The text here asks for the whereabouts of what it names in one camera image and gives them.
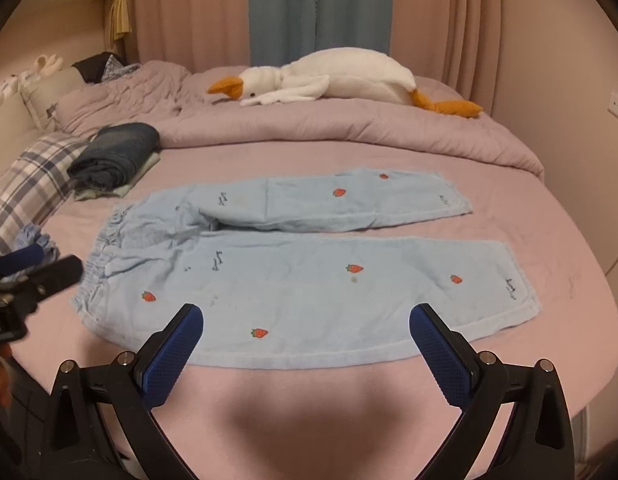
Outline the dark clothes pile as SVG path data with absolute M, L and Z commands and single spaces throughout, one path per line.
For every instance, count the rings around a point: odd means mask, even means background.
M 126 64 L 114 52 L 104 51 L 72 64 L 87 84 L 100 84 L 132 74 L 141 64 Z

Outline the pink curtain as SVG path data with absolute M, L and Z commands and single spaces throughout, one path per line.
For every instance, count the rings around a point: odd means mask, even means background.
M 248 0 L 128 0 L 133 61 L 193 72 L 252 65 Z M 501 0 L 392 0 L 388 55 L 490 108 L 500 57 Z

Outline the folded dark blue jeans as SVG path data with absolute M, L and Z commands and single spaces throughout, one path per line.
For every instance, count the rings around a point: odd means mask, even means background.
M 77 188 L 110 192 L 129 184 L 158 148 L 158 131 L 144 122 L 106 127 L 69 166 L 68 176 Z

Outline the beige pillow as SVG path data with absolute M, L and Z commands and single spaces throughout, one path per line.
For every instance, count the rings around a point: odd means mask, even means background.
M 69 67 L 29 84 L 20 95 L 36 128 L 49 132 L 55 129 L 52 116 L 59 100 L 87 85 L 80 72 Z

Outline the blue grey curtain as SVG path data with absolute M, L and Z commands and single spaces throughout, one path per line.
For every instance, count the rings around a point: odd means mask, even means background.
M 318 50 L 390 47 L 392 0 L 248 0 L 250 62 L 282 66 Z

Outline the mauve quilted comforter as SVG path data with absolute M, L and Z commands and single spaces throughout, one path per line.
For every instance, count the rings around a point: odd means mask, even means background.
M 87 138 L 101 128 L 145 122 L 165 148 L 199 148 L 264 141 L 351 141 L 454 156 L 525 170 L 538 178 L 538 156 L 487 114 L 441 115 L 421 108 L 361 99 L 246 107 L 210 96 L 213 79 L 238 73 L 236 66 L 191 73 L 149 61 L 129 75 L 88 84 L 59 99 L 59 128 Z

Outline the folded light blue garment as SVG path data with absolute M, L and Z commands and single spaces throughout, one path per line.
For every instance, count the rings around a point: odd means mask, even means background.
M 14 254 L 16 272 L 7 278 L 11 282 L 59 258 L 54 240 L 32 223 L 24 226 L 16 236 Z

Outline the folded pale green garment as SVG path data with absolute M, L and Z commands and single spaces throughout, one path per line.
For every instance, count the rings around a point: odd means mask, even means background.
M 138 181 L 149 172 L 149 170 L 158 164 L 158 162 L 160 162 L 160 154 L 152 153 L 128 183 L 120 185 L 118 188 L 113 188 L 112 190 L 87 188 L 85 185 L 77 186 L 74 189 L 74 200 L 76 202 L 83 202 L 84 200 L 97 200 L 98 198 L 123 198 L 134 188 Z

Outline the yellow hanging cloth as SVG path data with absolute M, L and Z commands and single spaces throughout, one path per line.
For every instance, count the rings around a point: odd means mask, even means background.
M 109 42 L 123 39 L 132 32 L 128 0 L 111 0 L 108 15 Z

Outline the plaid blue white pillow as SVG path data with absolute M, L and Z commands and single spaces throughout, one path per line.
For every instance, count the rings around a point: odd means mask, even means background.
M 88 146 L 55 132 L 26 148 L 0 177 L 0 256 L 14 249 L 28 224 L 40 226 L 72 190 L 68 169 Z

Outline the light blue strawberry pants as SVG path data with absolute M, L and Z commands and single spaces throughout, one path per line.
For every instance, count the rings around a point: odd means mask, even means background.
M 472 206 L 427 172 L 355 169 L 167 188 L 118 207 L 74 296 L 82 323 L 137 349 L 184 304 L 204 336 L 196 365 L 310 370 L 416 355 L 412 307 L 426 302 L 475 340 L 540 312 L 495 240 L 393 236 Z

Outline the white bunny plush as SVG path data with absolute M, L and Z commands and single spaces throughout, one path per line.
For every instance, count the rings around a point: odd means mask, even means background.
M 38 56 L 28 70 L 10 75 L 0 83 L 0 106 L 12 96 L 20 93 L 42 78 L 59 72 L 64 67 L 64 59 L 56 54 Z

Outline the white goose plush toy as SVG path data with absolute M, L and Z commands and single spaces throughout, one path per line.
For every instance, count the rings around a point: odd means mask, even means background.
M 476 118 L 482 112 L 481 106 L 466 100 L 429 99 L 408 68 L 385 53 L 352 47 L 316 51 L 281 67 L 249 67 L 214 82 L 208 92 L 223 94 L 243 106 L 326 98 L 413 105 L 464 118 Z

